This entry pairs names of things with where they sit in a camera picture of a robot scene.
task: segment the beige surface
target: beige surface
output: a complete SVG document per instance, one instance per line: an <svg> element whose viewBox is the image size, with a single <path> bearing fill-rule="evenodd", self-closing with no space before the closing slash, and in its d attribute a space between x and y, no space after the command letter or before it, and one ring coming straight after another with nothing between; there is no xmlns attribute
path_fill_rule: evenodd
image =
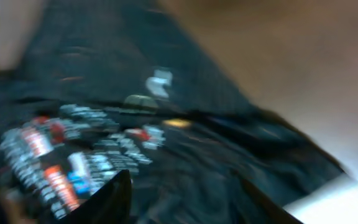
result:
<svg viewBox="0 0 358 224"><path fill-rule="evenodd" d="M358 1L161 0L259 105L358 178ZM14 65L42 0L2 0L0 67Z"/></svg>

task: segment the brown floor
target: brown floor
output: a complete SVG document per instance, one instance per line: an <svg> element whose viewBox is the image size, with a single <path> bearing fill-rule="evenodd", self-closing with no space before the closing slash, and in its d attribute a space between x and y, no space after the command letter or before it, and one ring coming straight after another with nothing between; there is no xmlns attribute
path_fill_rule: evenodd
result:
<svg viewBox="0 0 358 224"><path fill-rule="evenodd" d="M1 1L6 67L44 0ZM358 179L358 1L160 1L245 94L309 134Z"/></svg>

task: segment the white surface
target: white surface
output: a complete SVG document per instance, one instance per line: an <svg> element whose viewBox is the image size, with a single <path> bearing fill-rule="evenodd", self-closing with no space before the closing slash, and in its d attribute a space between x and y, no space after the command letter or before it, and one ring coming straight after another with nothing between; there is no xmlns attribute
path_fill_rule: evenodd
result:
<svg viewBox="0 0 358 224"><path fill-rule="evenodd" d="M358 223L358 185L340 181L286 210L304 224Z"/></svg>

